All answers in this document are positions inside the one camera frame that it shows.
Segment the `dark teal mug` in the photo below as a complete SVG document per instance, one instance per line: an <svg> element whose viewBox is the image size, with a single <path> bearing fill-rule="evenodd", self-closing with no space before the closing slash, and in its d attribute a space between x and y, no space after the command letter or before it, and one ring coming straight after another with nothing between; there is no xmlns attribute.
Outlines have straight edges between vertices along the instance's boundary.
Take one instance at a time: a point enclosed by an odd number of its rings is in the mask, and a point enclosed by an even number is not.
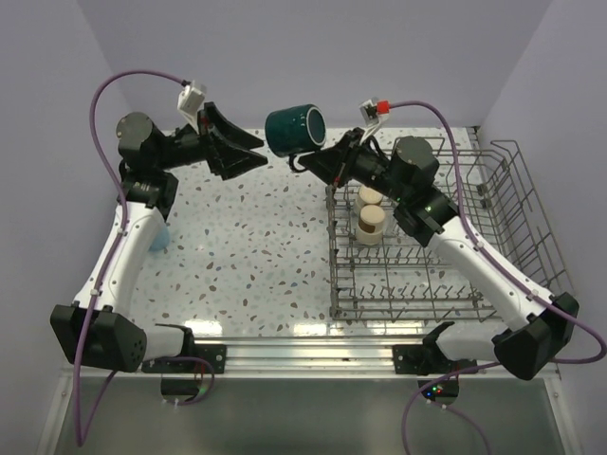
<svg viewBox="0 0 607 455"><path fill-rule="evenodd" d="M278 157L287 158L296 173L297 155L320 150L326 141L326 124L315 104L303 104L271 112L265 121L268 148Z"/></svg>

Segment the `light blue mug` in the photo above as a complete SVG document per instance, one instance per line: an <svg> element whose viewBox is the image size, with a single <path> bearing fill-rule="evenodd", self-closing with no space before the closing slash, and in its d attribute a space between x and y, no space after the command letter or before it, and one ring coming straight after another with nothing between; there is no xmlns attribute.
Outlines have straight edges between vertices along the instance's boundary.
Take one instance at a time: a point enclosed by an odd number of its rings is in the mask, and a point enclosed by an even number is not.
<svg viewBox="0 0 607 455"><path fill-rule="evenodd" d="M149 246L151 252L158 252L164 250L171 242L170 232L167 225L163 225L157 233L153 242Z"/></svg>

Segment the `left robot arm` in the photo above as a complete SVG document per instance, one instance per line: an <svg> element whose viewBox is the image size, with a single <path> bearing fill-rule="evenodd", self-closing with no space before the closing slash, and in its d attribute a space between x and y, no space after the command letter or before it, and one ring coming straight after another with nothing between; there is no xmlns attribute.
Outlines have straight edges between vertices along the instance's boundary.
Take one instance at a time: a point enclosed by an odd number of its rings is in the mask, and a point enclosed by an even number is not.
<svg viewBox="0 0 607 455"><path fill-rule="evenodd" d="M197 350L190 328L158 324L138 327L129 317L135 284L154 241L166 228L178 190L175 168L200 162L230 180L265 166L264 142L228 121L212 102L187 124L166 135L144 113L117 125L121 157L119 197L108 239L83 288L69 304L58 304L50 325L67 361L74 365L132 373L163 358L176 372L190 370Z"/></svg>

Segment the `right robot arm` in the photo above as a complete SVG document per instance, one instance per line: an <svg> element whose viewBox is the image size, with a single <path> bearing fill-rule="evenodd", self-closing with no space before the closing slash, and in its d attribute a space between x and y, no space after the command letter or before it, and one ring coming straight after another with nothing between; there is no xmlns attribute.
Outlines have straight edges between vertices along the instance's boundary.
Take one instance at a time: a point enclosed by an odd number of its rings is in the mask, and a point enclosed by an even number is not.
<svg viewBox="0 0 607 455"><path fill-rule="evenodd" d="M394 201L404 233L453 266L496 310L496 321L448 321L427 334L414 351L423 374L444 372L460 361L486 361L530 380L568 344L577 300L534 282L483 238L463 204L435 186L439 162L426 139L400 137L391 154L382 155L356 128L299 162L327 185L340 188L356 180Z"/></svg>

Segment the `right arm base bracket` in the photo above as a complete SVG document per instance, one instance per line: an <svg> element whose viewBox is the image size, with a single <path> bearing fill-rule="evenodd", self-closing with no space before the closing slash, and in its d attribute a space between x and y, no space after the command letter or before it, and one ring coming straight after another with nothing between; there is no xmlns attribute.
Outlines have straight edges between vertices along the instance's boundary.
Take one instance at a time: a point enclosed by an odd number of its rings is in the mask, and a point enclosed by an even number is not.
<svg viewBox="0 0 607 455"><path fill-rule="evenodd" d="M396 374L428 374L425 348L421 344L394 345L392 356Z"/></svg>

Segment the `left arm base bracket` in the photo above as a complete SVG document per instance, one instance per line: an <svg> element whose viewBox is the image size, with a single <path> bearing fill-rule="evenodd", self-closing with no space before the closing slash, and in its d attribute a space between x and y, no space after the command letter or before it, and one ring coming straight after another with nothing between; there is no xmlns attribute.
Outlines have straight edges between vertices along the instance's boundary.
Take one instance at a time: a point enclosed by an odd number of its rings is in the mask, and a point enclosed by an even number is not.
<svg viewBox="0 0 607 455"><path fill-rule="evenodd" d="M212 365L215 374L225 372L227 360L227 346L224 344L195 344L192 354L194 357L202 358ZM208 367L204 367L197 362L191 362L189 373L208 373Z"/></svg>

